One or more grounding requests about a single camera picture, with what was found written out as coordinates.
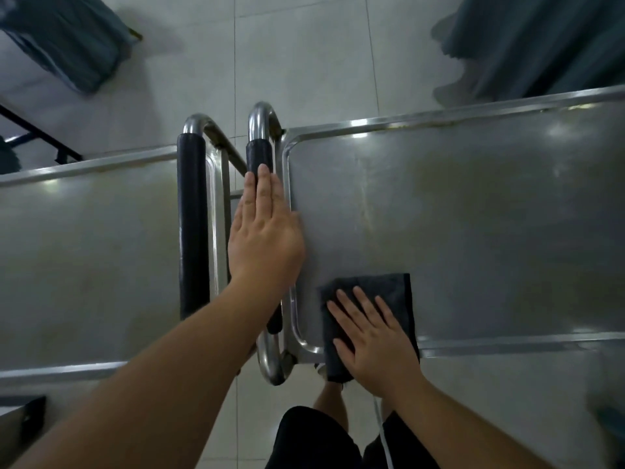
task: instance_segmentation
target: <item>white cable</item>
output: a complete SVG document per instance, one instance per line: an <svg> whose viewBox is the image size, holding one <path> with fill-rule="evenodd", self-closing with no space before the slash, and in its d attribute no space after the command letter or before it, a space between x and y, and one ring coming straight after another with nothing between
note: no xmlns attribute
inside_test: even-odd
<svg viewBox="0 0 625 469"><path fill-rule="evenodd" d="M382 421L382 412L378 404L376 397L373 397L373 408L376 409L376 418L378 419L378 426L380 427L380 440L382 441L382 447L384 448L384 455L386 456L386 465L389 469L393 469L393 460L391 459L391 452L389 446L386 444L386 437L384 435L384 422Z"/></svg>

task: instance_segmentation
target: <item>forearm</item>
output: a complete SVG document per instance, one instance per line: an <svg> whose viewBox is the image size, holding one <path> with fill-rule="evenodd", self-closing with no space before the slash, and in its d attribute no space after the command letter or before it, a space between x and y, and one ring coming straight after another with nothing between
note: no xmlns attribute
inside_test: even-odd
<svg viewBox="0 0 625 469"><path fill-rule="evenodd" d="M551 468L423 376L409 378L391 404L441 469Z"/></svg>
<svg viewBox="0 0 625 469"><path fill-rule="evenodd" d="M16 467L191 469L279 293L231 283L102 383Z"/></svg>

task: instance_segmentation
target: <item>hand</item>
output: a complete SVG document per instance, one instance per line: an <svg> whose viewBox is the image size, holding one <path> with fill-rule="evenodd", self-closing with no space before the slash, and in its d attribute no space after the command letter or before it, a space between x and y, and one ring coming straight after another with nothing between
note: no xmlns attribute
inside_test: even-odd
<svg viewBox="0 0 625 469"><path fill-rule="evenodd" d="M361 288L356 286L354 295L364 314L341 290L336 296L345 313L334 301L327 302L330 313L351 339L354 352L340 339L334 340L334 346L345 367L365 389L376 396L392 399L407 382L414 381L413 377L424 379L419 359L410 339L382 298L376 296L375 301L384 319Z"/></svg>
<svg viewBox="0 0 625 469"><path fill-rule="evenodd" d="M299 275L306 250L299 216L285 203L285 190L267 165L246 173L234 213L228 258L232 280L247 276L281 297Z"/></svg>

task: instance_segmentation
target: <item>black handle grip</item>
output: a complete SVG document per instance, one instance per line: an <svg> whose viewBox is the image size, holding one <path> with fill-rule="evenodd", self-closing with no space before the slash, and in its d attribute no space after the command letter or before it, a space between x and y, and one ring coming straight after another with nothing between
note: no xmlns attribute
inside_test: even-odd
<svg viewBox="0 0 625 469"><path fill-rule="evenodd" d="M273 149L269 140L256 139L247 143L246 156L247 170L252 171L256 179L258 167L262 164L266 164L273 172ZM282 331L282 305L278 305L271 316L267 331L270 334L279 334Z"/></svg>
<svg viewBox="0 0 625 469"><path fill-rule="evenodd" d="M186 319L210 301L206 141L178 137L178 222L180 227L180 317Z"/></svg>

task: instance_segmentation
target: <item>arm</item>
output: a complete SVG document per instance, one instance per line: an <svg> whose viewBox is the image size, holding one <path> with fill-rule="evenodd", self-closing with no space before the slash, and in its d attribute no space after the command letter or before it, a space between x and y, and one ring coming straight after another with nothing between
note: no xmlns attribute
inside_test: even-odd
<svg viewBox="0 0 625 469"><path fill-rule="evenodd" d="M228 287L102 383L16 468L197 464L232 380L304 260L298 218L266 166L257 191L254 175L245 177L228 248Z"/></svg>
<svg viewBox="0 0 625 469"><path fill-rule="evenodd" d="M386 303L375 301L384 319L360 288L354 289L362 314L347 295L337 293L346 313L332 301L328 309L354 344L334 345L345 367L371 393L386 399L441 469L465 467L551 468L510 436L455 402L421 373L408 336Z"/></svg>

